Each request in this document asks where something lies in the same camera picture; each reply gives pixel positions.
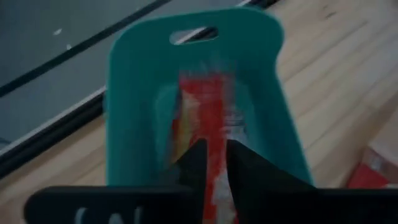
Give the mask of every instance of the gray wall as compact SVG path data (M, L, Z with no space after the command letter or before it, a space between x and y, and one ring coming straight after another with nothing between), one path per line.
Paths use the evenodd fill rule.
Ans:
M0 85L48 61L151 0L1 0ZM240 0L174 0L148 17L233 6ZM53 32L61 28L59 35ZM0 137L15 141L105 84L114 38L0 98Z

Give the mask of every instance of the cutting board handle hole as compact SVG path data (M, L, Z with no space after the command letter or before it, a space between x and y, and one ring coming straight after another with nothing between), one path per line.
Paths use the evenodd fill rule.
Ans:
M218 37L216 27L199 27L189 30L178 30L170 35L170 43L174 45L192 44L205 40L213 40Z

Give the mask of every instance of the white paint smudge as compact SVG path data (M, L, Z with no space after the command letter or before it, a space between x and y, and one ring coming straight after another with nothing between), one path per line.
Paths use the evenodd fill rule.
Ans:
M59 28L59 29L57 29L56 31L54 31L54 32L52 33L52 35L60 35L61 32L62 32L62 28Z

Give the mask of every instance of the wooden floor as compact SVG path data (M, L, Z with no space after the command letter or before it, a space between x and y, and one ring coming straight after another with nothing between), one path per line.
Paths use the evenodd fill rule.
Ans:
M318 187L341 187L361 146L398 105L398 2L281 0L279 75ZM1 223L48 185L104 184L104 121L98 118L0 181Z

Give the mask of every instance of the teal cutting board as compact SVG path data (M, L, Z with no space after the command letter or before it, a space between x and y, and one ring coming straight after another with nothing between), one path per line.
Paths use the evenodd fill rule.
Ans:
M215 27L218 36L170 43L174 32L197 27ZM109 58L107 184L153 184L167 167L179 71L215 60L236 77L236 103L244 115L249 147L311 184L275 71L283 39L277 20L241 7L151 19L126 30Z

